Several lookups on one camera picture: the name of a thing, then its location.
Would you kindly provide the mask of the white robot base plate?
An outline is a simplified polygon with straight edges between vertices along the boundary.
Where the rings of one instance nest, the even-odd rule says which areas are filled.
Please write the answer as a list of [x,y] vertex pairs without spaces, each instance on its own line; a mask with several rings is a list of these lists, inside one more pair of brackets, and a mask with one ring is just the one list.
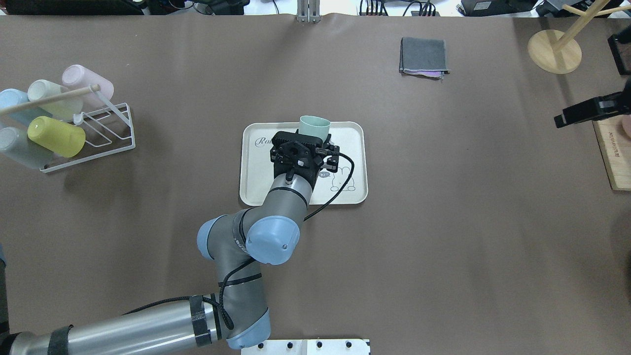
[[370,355],[364,339],[282,339],[267,340],[241,350],[242,355]]

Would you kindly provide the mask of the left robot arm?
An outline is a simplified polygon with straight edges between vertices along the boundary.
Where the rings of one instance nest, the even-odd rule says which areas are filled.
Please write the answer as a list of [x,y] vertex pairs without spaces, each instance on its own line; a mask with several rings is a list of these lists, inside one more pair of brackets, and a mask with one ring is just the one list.
[[93,325],[64,326],[45,335],[10,333],[6,279],[1,279],[3,355],[161,355],[225,340],[232,349],[270,337],[270,309],[261,264],[280,265],[293,254],[320,171],[335,172],[340,148],[331,135],[278,131],[271,139],[274,181],[261,206],[205,222],[197,235],[214,261],[218,292],[156,301]]

